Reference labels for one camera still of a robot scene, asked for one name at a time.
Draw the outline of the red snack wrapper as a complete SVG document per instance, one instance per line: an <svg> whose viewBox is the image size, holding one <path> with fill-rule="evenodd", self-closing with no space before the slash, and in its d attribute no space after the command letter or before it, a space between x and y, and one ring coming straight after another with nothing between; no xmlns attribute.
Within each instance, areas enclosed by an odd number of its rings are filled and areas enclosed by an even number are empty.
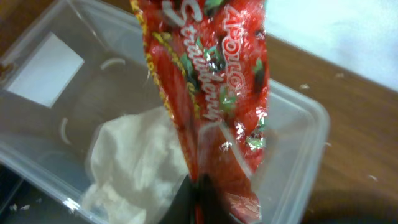
<svg viewBox="0 0 398 224"><path fill-rule="evenodd" d="M262 220L251 177L267 153L269 67L261 0L133 0L144 56L190 178L235 222Z"/></svg>

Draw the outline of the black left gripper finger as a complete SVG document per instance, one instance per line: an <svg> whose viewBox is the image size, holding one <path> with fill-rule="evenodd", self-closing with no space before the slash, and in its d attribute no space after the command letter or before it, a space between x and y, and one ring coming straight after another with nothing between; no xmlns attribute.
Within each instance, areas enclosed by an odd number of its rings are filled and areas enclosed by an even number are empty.
<svg viewBox="0 0 398 224"><path fill-rule="evenodd" d="M169 209L160 219L163 224L236 224L220 191L209 175L196 181L186 177L182 182Z"/></svg>

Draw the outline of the white tissue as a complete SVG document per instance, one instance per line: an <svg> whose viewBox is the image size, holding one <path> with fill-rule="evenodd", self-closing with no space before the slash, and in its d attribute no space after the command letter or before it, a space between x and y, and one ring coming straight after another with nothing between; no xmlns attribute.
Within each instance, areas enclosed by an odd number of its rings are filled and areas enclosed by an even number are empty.
<svg viewBox="0 0 398 224"><path fill-rule="evenodd" d="M102 124L89 164L93 183L81 205L103 210L109 223L157 223L188 175L177 132L162 106Z"/></svg>

